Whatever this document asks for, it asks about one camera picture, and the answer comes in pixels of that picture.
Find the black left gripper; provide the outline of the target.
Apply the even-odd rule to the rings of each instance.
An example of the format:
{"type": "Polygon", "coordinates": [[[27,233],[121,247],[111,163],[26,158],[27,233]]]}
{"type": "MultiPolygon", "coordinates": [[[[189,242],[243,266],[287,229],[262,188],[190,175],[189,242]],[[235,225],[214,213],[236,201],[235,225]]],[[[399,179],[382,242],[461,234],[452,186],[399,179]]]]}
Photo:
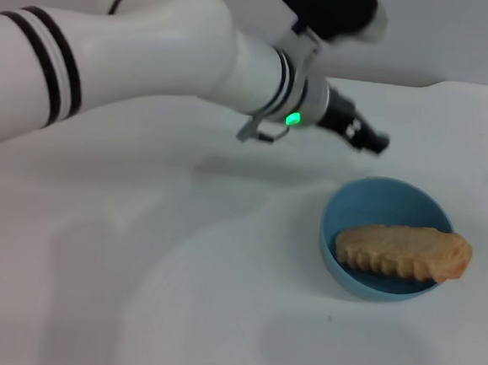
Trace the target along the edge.
{"type": "Polygon", "coordinates": [[[332,132],[358,151],[367,151],[380,155],[389,144],[389,136],[378,133],[356,111],[355,105],[331,85],[324,114],[316,126],[332,132]]]}

